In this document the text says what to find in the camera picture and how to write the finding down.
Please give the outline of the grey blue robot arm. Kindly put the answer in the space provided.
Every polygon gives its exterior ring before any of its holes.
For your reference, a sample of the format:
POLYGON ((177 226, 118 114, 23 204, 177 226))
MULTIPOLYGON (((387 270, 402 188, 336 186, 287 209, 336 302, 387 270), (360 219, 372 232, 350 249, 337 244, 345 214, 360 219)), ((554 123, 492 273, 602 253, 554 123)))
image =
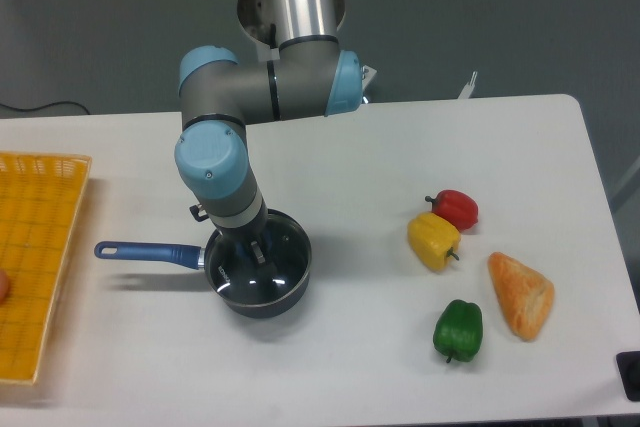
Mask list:
POLYGON ((266 261, 267 208, 249 162, 247 126, 353 112, 363 99, 362 67, 339 46, 333 0, 267 0, 267 8, 277 58, 241 65, 215 46, 183 57, 175 149, 180 176, 207 217, 257 264, 266 261))

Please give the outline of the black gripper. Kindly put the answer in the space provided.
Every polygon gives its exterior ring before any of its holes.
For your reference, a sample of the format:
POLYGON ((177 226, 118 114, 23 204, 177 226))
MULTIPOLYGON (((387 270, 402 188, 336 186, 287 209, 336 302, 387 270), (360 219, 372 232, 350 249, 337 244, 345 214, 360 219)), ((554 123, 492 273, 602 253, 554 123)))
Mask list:
POLYGON ((268 209, 262 203, 257 209, 248 209, 239 215, 231 217, 216 217, 205 213, 200 204, 189 208, 192 217, 197 222, 211 221, 221 235, 234 242, 232 251, 238 261, 247 261, 248 253, 242 243, 250 243, 253 259, 257 265, 266 265, 268 256, 258 241, 266 228, 268 209))

